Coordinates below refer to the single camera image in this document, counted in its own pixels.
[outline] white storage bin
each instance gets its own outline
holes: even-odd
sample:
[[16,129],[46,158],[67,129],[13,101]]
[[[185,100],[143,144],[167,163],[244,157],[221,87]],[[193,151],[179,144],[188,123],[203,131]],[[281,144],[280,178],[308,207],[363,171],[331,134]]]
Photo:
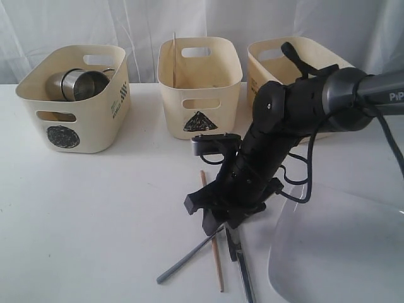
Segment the white storage bin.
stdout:
[[[285,42],[290,42],[299,57],[314,68],[321,69],[332,64],[338,64],[340,68],[352,66],[321,44],[304,37],[282,37],[255,42],[248,47],[247,99],[251,106],[257,91],[266,82],[271,80],[288,85],[301,77],[296,66],[281,53],[280,47]],[[259,60],[261,53],[270,50],[278,51],[280,56]]]
[[[205,56],[183,56],[184,49],[192,48],[208,50]],[[165,42],[158,60],[158,81],[170,133],[190,139],[198,134],[230,132],[241,79],[239,57],[226,39],[178,38],[175,43]]]
[[[109,65],[89,65],[85,56],[108,58]],[[52,101],[45,83],[73,68],[115,73],[98,95],[75,102]],[[110,45],[71,45],[45,58],[16,88],[46,145],[59,152],[96,153],[109,147],[130,106],[125,51]]]

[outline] white table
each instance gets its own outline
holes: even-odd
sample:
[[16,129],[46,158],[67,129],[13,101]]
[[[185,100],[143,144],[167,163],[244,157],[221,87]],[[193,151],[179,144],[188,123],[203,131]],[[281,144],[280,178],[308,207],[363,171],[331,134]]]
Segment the white table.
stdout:
[[[251,115],[245,89],[234,130],[240,134]],[[224,234],[224,294],[210,245],[165,285],[155,282],[205,238],[201,211],[189,216],[183,202],[200,187],[200,169],[209,180],[218,170],[168,133],[157,84],[131,84],[133,106],[115,143],[94,155],[48,150],[14,90],[0,86],[0,302],[244,302]],[[388,121],[403,149],[404,119]],[[306,148],[294,152],[305,155]],[[290,178],[305,177],[301,163],[286,165]],[[319,140],[314,181],[403,207],[403,180],[376,121]],[[284,302],[267,275],[283,201],[270,198],[241,228],[258,302]]]

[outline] black triangle sticker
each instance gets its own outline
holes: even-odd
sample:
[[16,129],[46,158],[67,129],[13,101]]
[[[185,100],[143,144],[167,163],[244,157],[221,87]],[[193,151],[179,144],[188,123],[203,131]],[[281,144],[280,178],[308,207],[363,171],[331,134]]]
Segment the black triangle sticker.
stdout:
[[197,111],[196,114],[188,120],[184,126],[184,131],[211,131],[216,129],[215,123],[209,120],[202,112]]

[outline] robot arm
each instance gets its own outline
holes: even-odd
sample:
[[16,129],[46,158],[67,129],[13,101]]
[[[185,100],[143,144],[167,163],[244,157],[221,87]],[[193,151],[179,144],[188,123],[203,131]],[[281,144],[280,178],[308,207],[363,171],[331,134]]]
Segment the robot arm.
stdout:
[[[208,235],[224,222],[236,228],[245,218],[263,211],[264,202],[274,193],[288,196],[273,176],[287,155],[305,160],[289,153],[302,138],[312,137],[312,149],[318,132],[358,131],[375,113],[404,114],[404,71],[378,76],[338,66],[318,71],[300,61],[290,44],[283,45],[282,50],[285,48],[302,77],[288,86],[269,81],[259,89],[252,124],[242,141],[236,134],[193,138],[194,152],[202,159],[209,154],[224,155],[217,178],[188,194],[184,203],[189,214],[203,209],[202,226]],[[398,160],[404,170],[402,155]],[[309,165],[307,181],[311,187]],[[310,194],[308,188],[305,199],[294,200],[305,203]]]

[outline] metal cup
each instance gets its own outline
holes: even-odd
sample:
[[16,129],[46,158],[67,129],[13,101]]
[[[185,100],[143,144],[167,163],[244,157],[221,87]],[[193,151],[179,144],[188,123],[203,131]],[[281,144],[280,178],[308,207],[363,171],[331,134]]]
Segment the metal cup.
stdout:
[[72,69],[52,75],[45,85],[48,97],[52,100],[80,101],[98,95],[108,83],[109,78],[100,71]]

